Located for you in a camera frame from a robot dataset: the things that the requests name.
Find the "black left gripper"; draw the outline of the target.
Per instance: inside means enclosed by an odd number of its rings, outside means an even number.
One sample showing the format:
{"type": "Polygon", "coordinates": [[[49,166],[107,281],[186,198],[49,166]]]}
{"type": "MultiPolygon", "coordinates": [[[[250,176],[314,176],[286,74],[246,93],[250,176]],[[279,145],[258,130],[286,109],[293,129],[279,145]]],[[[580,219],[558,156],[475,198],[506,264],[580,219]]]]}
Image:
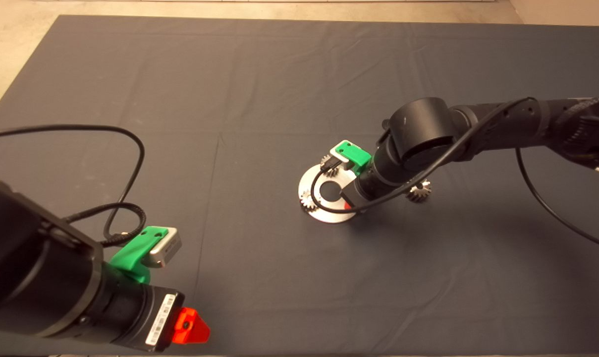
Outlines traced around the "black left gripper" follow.
{"type": "Polygon", "coordinates": [[[163,352],[170,344],[205,344],[211,330],[198,311],[182,307],[185,296],[175,289],[144,286],[146,298],[132,328],[131,348],[163,352]]]}

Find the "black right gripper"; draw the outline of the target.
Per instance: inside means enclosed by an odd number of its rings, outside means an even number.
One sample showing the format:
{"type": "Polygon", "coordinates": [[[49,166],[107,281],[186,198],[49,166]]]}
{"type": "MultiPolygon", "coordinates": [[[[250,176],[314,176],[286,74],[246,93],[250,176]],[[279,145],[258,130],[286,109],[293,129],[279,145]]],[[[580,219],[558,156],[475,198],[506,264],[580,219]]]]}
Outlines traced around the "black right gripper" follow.
{"type": "Polygon", "coordinates": [[[341,190],[344,199],[344,210],[367,206],[377,197],[377,186],[374,181],[353,180],[341,190]]]}

